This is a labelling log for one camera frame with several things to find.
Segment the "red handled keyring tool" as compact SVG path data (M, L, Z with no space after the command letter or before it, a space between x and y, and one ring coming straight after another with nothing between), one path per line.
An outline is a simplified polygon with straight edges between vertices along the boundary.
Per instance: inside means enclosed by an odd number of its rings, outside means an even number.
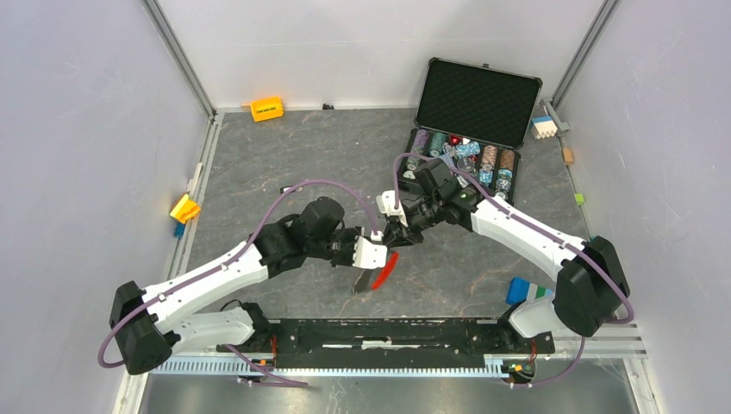
M390 251L384 267L364 269L353 284L353 294L360 294L379 289L391 276L397 266L399 253Z

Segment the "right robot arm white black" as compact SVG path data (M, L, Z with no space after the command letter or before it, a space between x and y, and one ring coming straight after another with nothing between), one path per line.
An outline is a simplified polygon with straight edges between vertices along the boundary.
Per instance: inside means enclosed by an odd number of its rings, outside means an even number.
M459 225L499 242L554 281L553 294L523 299L503 314L497 338L504 349L519 352L547 331L568 329L590 337L606 323L634 320L628 282L609 240L596 236L586 241L553 229L438 158L424 158L415 177L422 194L412 205L403 204L397 188L377 198L386 218L387 246L420 243L423 232L439 223Z

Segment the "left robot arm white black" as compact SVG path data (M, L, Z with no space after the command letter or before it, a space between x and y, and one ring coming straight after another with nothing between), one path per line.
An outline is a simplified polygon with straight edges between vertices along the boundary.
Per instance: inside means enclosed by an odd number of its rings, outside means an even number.
M109 319L112 336L132 375L147 373L172 355L194 348L232 345L260 351L272 328L260 306L241 303L230 310L202 309L230 293L297 269L308 258L332 266L375 269L385 263L381 233L366 236L343 223L344 210L320 197L299 214L264 224L221 257L175 279L117 288Z

